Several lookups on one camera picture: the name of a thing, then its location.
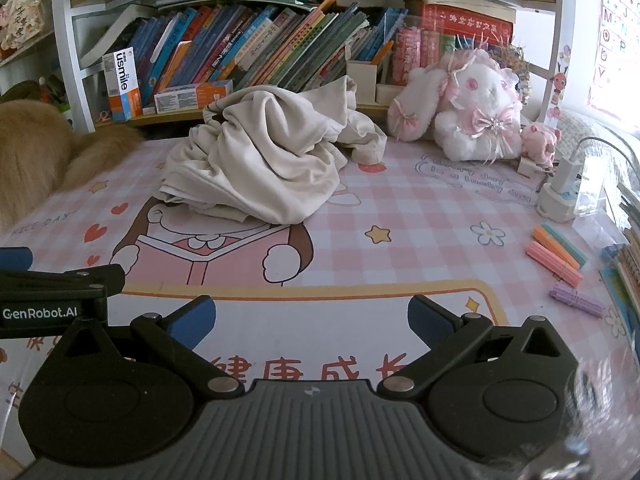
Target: cat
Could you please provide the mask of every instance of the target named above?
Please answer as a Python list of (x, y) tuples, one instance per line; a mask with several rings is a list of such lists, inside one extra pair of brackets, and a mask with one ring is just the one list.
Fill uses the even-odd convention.
[(0, 235), (54, 192), (76, 189), (119, 165), (142, 142), (126, 124), (75, 134), (39, 101), (0, 104)]

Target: cartoon hand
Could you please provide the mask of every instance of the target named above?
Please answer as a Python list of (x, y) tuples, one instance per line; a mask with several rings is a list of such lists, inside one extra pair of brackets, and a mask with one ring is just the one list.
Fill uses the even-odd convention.
[(124, 273), (128, 274), (131, 267), (136, 264), (139, 252), (140, 248), (137, 245), (125, 246), (113, 255), (110, 263), (120, 264), (124, 269)]
[(262, 261), (264, 279), (269, 283), (282, 283), (300, 272), (300, 255), (287, 244), (275, 245)]

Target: yellow diamond print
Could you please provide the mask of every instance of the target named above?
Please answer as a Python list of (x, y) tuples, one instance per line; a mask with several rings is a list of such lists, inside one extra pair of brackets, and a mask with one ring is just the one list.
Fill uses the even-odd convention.
[(471, 296), (469, 296), (469, 299), (466, 300), (466, 307), (473, 312), (477, 312), (479, 306), (480, 303), (474, 300)]

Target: white blanket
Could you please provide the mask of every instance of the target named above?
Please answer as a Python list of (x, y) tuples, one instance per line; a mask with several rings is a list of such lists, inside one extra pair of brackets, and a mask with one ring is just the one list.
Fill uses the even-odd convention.
[(334, 142), (355, 162), (382, 161), (386, 136), (356, 111), (355, 88), (346, 76), (300, 94), (263, 85), (210, 104), (169, 153), (156, 197), (237, 221), (302, 222), (339, 184), (347, 158)]

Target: yellow star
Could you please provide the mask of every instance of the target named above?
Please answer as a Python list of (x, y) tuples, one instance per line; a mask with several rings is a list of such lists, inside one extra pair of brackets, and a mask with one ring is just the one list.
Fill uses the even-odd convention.
[(371, 238), (371, 241), (375, 244), (379, 244), (380, 242), (390, 242), (391, 237), (389, 233), (391, 231), (389, 229), (382, 229), (377, 225), (372, 225), (371, 229), (364, 233), (365, 236)]
[(107, 182), (108, 180), (105, 180), (104, 182), (96, 182), (89, 188), (89, 191), (91, 191), (93, 194), (96, 194), (101, 189), (107, 189)]
[(478, 303), (476, 300), (474, 300), (471, 296), (469, 296), (469, 299), (466, 300), (466, 305), (465, 305), (469, 310), (473, 311), (473, 312), (477, 312), (478, 311), (478, 307), (480, 306), (480, 303)]

